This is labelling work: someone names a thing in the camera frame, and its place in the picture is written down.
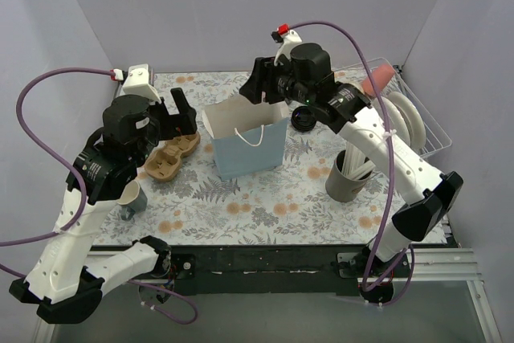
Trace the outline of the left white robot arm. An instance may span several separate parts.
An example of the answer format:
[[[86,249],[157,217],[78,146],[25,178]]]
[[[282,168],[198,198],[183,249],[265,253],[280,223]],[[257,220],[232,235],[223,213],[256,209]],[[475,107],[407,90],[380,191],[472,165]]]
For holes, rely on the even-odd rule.
[[[178,110],[173,115],[163,101],[118,96],[75,159],[59,217],[38,263],[9,288],[20,302],[37,305],[38,316],[48,324],[79,324],[114,288],[139,275],[166,277],[173,268],[170,246],[154,236],[101,263],[85,262],[102,223],[152,150],[160,141],[196,133],[196,111],[184,92],[173,88],[170,93]]]

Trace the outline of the light blue paper bag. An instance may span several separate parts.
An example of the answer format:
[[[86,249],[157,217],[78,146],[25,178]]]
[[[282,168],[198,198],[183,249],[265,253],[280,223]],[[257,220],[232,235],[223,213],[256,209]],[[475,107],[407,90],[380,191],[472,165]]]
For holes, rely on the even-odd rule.
[[[219,177],[226,181],[282,165],[289,117],[284,102],[252,104],[240,95],[207,105],[202,120]]]

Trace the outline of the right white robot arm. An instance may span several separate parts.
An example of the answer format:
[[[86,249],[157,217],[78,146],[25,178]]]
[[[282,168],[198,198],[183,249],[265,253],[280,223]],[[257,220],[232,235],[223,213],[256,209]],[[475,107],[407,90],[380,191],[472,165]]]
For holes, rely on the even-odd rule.
[[[396,255],[422,241],[462,189],[458,173],[444,174],[426,163],[392,131],[386,116],[358,87],[335,79],[329,54],[317,43],[301,43],[280,61],[256,58],[239,93],[252,104],[286,99],[304,104],[318,122],[358,147],[404,199],[367,247],[363,265],[371,276],[385,275]]]

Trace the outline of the stack of black lids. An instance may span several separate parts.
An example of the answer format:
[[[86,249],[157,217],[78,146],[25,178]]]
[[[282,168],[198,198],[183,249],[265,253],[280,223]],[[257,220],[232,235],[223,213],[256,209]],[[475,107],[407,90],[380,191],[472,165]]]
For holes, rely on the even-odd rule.
[[[292,112],[291,123],[296,131],[307,133],[315,128],[317,120],[307,106],[299,106]]]

